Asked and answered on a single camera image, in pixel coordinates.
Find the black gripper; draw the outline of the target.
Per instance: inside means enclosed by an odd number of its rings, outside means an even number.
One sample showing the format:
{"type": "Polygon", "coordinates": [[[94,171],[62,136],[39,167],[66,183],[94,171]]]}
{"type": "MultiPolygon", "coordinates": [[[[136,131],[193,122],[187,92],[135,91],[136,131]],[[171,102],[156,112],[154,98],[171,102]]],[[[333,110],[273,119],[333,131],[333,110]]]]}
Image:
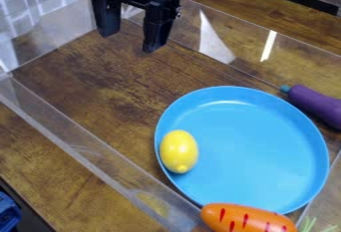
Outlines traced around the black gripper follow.
{"type": "Polygon", "coordinates": [[[172,21],[179,14],[179,0],[91,0],[98,31],[110,37],[120,31],[122,3],[146,11],[143,51],[154,52],[168,40],[172,21]]]}

